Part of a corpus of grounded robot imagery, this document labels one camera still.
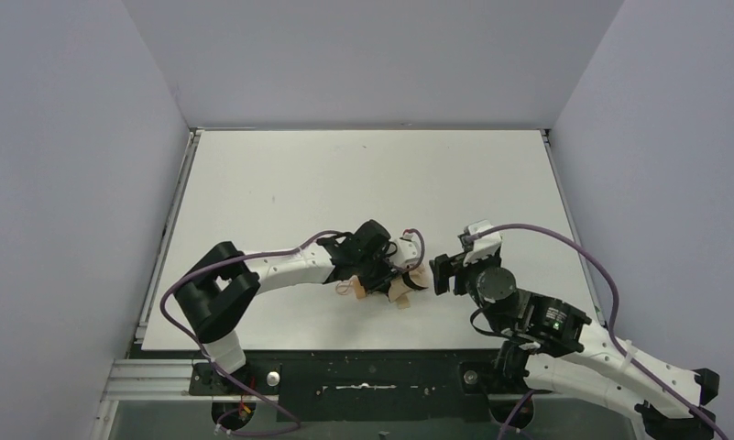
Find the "black and beige umbrella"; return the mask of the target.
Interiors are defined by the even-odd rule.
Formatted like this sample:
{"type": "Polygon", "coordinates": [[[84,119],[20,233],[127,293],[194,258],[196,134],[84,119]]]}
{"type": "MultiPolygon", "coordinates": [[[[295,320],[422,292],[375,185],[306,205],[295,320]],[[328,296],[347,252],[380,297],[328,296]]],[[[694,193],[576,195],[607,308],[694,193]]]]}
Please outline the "black and beige umbrella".
{"type": "Polygon", "coordinates": [[[358,300],[366,299],[369,296],[383,295],[389,300],[389,303],[394,304],[399,310],[403,310],[411,306],[410,293],[427,290],[430,283],[427,269],[424,265],[421,265],[418,269],[411,270],[392,280],[385,292],[367,292],[357,277],[347,281],[338,281],[335,284],[334,291],[341,296],[353,294],[358,300]]]}

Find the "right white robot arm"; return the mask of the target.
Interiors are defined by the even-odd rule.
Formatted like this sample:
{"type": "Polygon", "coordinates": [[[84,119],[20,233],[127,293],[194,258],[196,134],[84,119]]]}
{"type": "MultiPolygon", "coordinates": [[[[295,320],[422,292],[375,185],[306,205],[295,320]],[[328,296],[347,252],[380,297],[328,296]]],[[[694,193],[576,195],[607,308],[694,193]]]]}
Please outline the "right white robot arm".
{"type": "Polygon", "coordinates": [[[552,391],[594,403],[642,424],[652,439],[711,439],[715,415],[706,406],[719,376],[684,369],[640,351],[585,312],[560,299],[518,287],[499,255],[471,262],[464,254],[434,258],[435,293],[470,297],[502,339],[494,363],[498,385],[552,391]]]}

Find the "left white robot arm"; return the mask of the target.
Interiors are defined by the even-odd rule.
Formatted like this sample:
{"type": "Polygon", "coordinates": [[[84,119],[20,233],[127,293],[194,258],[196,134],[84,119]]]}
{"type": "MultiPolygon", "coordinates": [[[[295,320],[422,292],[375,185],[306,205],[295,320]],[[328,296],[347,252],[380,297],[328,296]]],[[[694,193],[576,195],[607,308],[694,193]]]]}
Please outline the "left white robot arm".
{"type": "Polygon", "coordinates": [[[355,232],[327,230],[297,247],[245,253],[229,241],[215,245],[162,299],[175,299],[187,325],[182,330],[223,374],[243,369],[246,354],[236,328],[262,293],[300,284],[357,279],[368,292],[388,292],[424,252],[422,239],[406,231],[392,237],[377,221],[355,232]]]}

